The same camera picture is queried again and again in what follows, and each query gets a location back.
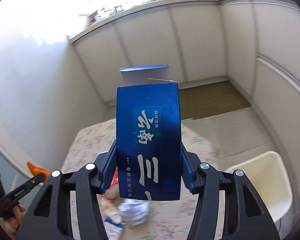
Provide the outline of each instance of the screw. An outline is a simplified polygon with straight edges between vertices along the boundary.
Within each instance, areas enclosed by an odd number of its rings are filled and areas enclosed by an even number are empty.
[[[93,164],[93,163],[88,163],[87,165],[86,165],[86,169],[87,170],[93,170],[95,168],[95,165]]]
[[[239,176],[239,177],[241,177],[241,176],[244,175],[244,173],[243,173],[242,170],[236,170],[236,171],[235,171],[235,174],[236,174],[237,176]]]
[[[53,171],[51,175],[52,177],[58,177],[60,175],[60,171]]]
[[[207,163],[201,163],[201,164],[200,164],[200,168],[201,168],[201,169],[204,169],[204,170],[207,170],[207,169],[210,168],[210,165],[207,164]]]

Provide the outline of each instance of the white plastic bin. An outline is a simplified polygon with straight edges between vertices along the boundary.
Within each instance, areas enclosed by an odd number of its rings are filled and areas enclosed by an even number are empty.
[[[274,222],[289,210],[292,190],[280,155],[266,152],[246,162],[230,167],[226,172],[242,170],[252,182],[265,203]]]

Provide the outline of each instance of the blue box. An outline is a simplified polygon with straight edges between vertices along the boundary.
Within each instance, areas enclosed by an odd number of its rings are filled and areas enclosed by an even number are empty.
[[[179,200],[182,163],[178,84],[119,87],[116,133],[120,197]]]

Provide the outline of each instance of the table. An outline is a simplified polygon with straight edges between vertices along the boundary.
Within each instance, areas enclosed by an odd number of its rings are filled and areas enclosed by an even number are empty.
[[[181,125],[182,142],[187,151],[194,152],[202,162],[217,169],[216,151],[212,143]],[[63,163],[63,173],[79,170],[87,163],[94,162],[98,154],[108,151],[116,139],[116,119],[99,123],[80,130],[72,143]],[[151,201],[150,216],[146,223],[138,226],[127,225],[121,240],[158,240],[187,238],[194,216],[198,195],[192,195],[181,183],[181,198],[176,201]],[[71,194],[71,217],[74,239],[80,240],[76,214],[75,192]],[[215,239],[222,236],[224,216],[224,195],[220,194],[218,223]]]

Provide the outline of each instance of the floor mat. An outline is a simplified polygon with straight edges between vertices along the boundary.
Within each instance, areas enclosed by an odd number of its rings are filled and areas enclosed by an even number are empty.
[[[249,107],[229,81],[179,90],[181,119],[199,119]]]

